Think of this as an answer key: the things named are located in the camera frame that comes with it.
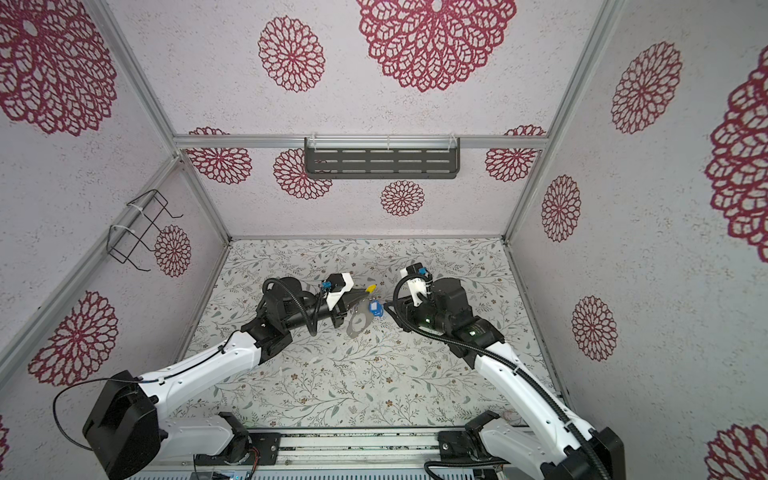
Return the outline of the blue key tag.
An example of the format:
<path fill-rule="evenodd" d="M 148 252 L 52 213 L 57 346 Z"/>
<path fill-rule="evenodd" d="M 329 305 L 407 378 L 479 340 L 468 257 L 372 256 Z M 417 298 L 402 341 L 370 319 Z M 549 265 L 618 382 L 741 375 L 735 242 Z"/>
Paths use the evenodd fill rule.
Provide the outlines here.
<path fill-rule="evenodd" d="M 384 308 L 378 300 L 371 300 L 368 310 L 373 317 L 382 317 L 384 314 Z"/>

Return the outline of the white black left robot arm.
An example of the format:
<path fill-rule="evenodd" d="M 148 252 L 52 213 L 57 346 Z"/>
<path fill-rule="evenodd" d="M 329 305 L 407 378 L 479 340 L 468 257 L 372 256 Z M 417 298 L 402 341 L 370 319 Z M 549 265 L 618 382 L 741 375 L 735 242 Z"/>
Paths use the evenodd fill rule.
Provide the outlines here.
<path fill-rule="evenodd" d="M 110 479 L 127 479 L 159 460 L 201 456 L 239 464 L 253 453 L 249 430 L 231 412 L 172 419 L 184 403 L 221 381 L 261 366 L 306 328 L 340 327 L 370 293 L 348 273 L 330 275 L 317 293 L 294 277 L 268 278 L 255 316 L 220 343 L 176 364 L 134 376 L 124 370 L 104 385 L 82 429 Z"/>

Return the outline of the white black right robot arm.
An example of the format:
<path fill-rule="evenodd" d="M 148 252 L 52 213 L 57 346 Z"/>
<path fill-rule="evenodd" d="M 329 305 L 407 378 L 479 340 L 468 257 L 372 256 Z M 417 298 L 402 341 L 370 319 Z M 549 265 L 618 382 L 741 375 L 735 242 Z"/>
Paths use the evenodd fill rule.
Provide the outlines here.
<path fill-rule="evenodd" d="M 459 280 L 432 280 L 412 273 L 397 284 L 384 310 L 406 332 L 449 346 L 509 402 L 529 427 L 523 432 L 487 411 L 461 433 L 443 433 L 443 453 L 424 465 L 437 478 L 439 468 L 489 469 L 509 465 L 529 479 L 624 479 L 625 446 L 610 428 L 596 430 L 568 409 L 524 365 L 501 332 L 473 314 Z"/>

